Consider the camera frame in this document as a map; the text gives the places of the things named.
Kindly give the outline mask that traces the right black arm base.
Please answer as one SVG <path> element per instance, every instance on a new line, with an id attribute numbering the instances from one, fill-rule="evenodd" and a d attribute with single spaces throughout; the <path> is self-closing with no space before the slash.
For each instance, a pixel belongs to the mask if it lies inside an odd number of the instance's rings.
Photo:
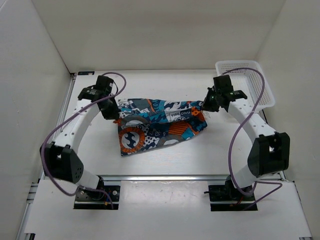
<path id="1" fill-rule="evenodd" d="M 211 212 L 257 211 L 255 195 L 243 195 L 228 176 L 223 183 L 212 183 L 203 192 L 209 196 Z"/>

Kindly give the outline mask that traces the colourful patterned shorts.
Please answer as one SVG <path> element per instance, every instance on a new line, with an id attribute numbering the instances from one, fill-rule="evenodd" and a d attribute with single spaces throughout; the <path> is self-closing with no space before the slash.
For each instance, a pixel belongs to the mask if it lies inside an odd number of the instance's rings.
<path id="1" fill-rule="evenodd" d="M 121 156 L 187 141 L 207 126 L 202 101 L 125 98 L 117 101 Z"/>

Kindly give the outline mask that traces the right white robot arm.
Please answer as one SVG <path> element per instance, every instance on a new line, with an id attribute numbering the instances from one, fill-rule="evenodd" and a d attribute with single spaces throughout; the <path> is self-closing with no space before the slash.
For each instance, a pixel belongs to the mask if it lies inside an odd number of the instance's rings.
<path id="1" fill-rule="evenodd" d="M 224 109 L 239 123 L 235 132 L 244 130 L 252 143 L 246 164 L 237 172 L 232 169 L 233 145 L 229 146 L 228 167 L 232 183 L 225 186 L 224 193 L 230 200 L 236 200 L 242 194 L 248 195 L 245 189 L 259 179 L 289 167 L 289 135 L 269 126 L 250 105 L 247 95 L 234 89 L 229 75 L 214 77 L 213 87 L 208 88 L 202 109 L 208 112 Z"/>

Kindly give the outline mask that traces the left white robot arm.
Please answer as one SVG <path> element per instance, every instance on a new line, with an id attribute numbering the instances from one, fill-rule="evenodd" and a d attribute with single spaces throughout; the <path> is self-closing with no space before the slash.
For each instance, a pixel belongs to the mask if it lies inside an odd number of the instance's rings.
<path id="1" fill-rule="evenodd" d="M 109 72 L 99 75 L 94 85 L 81 90 L 72 116 L 52 130 L 52 133 L 58 133 L 52 142 L 45 138 L 40 147 L 45 174 L 67 196 L 70 193 L 58 184 L 58 180 L 87 191 L 93 200 L 100 200 L 105 194 L 102 178 L 85 169 L 78 150 L 88 127 L 98 114 L 106 120 L 119 118 L 120 110 L 115 97 L 123 90 L 118 88 L 112 93 L 117 85 L 109 75 Z"/>

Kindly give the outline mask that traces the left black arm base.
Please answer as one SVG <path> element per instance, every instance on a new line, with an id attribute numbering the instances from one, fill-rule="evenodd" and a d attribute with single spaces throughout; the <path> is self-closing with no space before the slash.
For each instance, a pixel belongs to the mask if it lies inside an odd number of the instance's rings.
<path id="1" fill-rule="evenodd" d="M 120 183 L 100 183 L 101 191 L 80 188 L 74 198 L 75 210 L 118 210 L 120 202 Z"/>

